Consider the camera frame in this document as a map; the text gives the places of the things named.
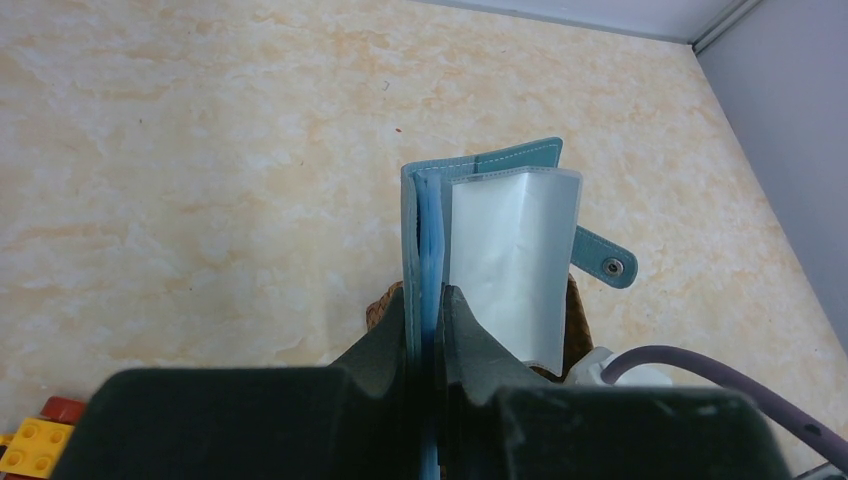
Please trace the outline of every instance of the leather wallet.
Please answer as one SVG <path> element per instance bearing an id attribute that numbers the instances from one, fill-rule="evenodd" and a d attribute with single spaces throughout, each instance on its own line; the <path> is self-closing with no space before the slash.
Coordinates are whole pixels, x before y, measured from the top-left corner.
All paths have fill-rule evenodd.
<path id="1" fill-rule="evenodd" d="M 420 367 L 422 344 L 422 265 L 419 256 L 421 224 L 419 198 L 423 176 L 438 173 L 444 181 L 521 167 L 556 167 L 563 142 L 547 138 L 494 152 L 465 157 L 427 160 L 401 169 L 401 243 L 407 354 L 413 368 Z M 638 262 L 628 250 L 577 227 L 571 263 L 614 288 L 626 288 L 636 278 Z"/>

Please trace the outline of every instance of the metal snap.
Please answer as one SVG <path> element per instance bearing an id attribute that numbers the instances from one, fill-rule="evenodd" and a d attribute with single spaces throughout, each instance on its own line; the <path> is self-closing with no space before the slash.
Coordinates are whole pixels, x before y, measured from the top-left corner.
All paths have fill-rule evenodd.
<path id="1" fill-rule="evenodd" d="M 610 277 L 620 277 L 624 273 L 624 264 L 617 258 L 608 258 L 604 260 L 604 273 Z"/>

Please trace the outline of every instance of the blue wallet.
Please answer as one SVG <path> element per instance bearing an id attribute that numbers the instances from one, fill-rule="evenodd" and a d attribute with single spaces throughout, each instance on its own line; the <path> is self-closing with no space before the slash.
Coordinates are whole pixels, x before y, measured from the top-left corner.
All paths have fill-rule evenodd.
<path id="1" fill-rule="evenodd" d="M 480 155 L 410 163 L 401 169 L 405 330 L 407 354 L 413 368 L 421 366 L 422 327 L 425 332 L 431 328 L 431 326 L 422 325 L 422 302 L 424 309 L 427 309 L 429 304 L 424 301 L 426 298 L 422 295 L 438 297 L 441 292 L 440 280 L 438 285 L 431 285 L 429 288 L 426 281 L 434 275 L 438 279 L 441 266 L 428 260 L 426 253 L 428 249 L 421 248 L 423 247 L 421 242 L 433 242 L 433 237 L 437 237 L 441 232 L 438 230 L 438 225 L 435 231 L 422 225 L 419 217 L 422 208 L 427 211 L 428 207 L 433 207 L 432 197 L 429 205 L 426 200 L 423 205 L 420 203 L 420 200 L 427 198 L 425 193 L 428 189 L 428 176 L 431 177 L 430 187 L 432 187 L 433 181 L 450 181 L 471 174 L 499 172 L 528 166 L 556 167 L 559 164 L 562 145 L 560 138 L 547 138 Z M 433 180 L 432 177 L 435 177 L 433 174 L 438 174 L 437 180 Z M 438 199 L 436 199 L 435 208 L 441 208 L 438 205 Z M 435 248 L 444 249 L 444 239 L 436 240 L 442 243 Z M 636 257 L 631 252 L 579 226 L 574 238 L 571 263 L 614 288 L 630 286 L 638 270 Z"/>

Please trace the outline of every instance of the marble countertop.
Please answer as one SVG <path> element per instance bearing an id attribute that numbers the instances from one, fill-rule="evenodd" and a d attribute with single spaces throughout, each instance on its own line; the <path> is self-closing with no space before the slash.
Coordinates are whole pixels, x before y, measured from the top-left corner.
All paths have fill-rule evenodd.
<path id="1" fill-rule="evenodd" d="M 7 429 L 130 367 L 331 361 L 401 278 L 401 165 L 559 136 L 580 223 L 640 260 L 577 274 L 596 344 L 698 350 L 848 435 L 846 356 L 689 47 L 401 0 L 18 1 L 0 45 Z"/>

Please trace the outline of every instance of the purple cable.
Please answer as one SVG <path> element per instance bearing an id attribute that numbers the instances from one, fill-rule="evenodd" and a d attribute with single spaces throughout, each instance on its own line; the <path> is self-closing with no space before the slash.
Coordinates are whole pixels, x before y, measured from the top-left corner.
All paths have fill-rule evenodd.
<path id="1" fill-rule="evenodd" d="M 769 418 L 848 473 L 848 442 L 842 437 L 753 379 L 700 353 L 665 345 L 634 348 L 610 362 L 601 372 L 601 379 L 612 385 L 624 372 L 646 363 L 682 368 L 716 385 L 747 394 Z"/>

